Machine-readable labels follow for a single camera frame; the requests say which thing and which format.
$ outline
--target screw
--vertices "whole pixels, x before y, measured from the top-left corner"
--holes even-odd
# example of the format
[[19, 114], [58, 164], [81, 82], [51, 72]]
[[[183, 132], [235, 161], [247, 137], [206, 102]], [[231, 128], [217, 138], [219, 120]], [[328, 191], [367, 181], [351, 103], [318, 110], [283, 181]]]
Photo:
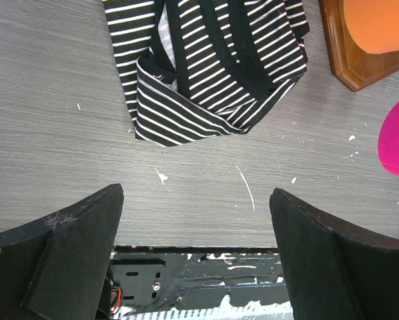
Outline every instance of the screw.
[[153, 289], [154, 291], [160, 290], [160, 289], [161, 289], [161, 284], [160, 284], [159, 282], [155, 282], [155, 283], [152, 285], [152, 289]]

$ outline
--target folded garment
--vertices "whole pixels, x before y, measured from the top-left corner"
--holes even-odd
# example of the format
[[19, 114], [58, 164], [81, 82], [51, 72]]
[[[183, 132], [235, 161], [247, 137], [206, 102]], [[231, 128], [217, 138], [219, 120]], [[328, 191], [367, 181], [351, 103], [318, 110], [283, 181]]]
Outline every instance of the folded garment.
[[135, 137], [162, 147], [245, 134], [306, 72], [301, 0], [109, 0]]

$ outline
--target orange object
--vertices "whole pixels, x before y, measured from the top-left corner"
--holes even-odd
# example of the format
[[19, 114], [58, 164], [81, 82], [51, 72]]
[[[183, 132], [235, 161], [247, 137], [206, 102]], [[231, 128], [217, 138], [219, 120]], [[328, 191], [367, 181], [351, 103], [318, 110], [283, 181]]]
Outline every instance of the orange object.
[[371, 54], [399, 50], [399, 0], [343, 0], [346, 26]]

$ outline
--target striped shirt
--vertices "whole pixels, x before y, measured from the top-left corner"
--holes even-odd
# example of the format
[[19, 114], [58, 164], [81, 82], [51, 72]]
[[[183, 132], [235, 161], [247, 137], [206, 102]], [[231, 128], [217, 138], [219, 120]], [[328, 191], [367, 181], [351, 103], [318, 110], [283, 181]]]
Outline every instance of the striped shirt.
[[306, 72], [301, 0], [103, 4], [136, 139], [245, 134]]

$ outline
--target gray wooden table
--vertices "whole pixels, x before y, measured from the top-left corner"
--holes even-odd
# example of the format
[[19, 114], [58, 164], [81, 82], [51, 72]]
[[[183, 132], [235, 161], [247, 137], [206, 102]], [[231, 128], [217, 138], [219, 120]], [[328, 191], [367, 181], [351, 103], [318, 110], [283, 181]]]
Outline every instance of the gray wooden table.
[[308, 72], [249, 135], [162, 149], [128, 132], [99, 0], [0, 0], [0, 231], [121, 183], [117, 244], [274, 246], [276, 187], [399, 238], [399, 177], [376, 153], [399, 72], [349, 92], [305, 8]]

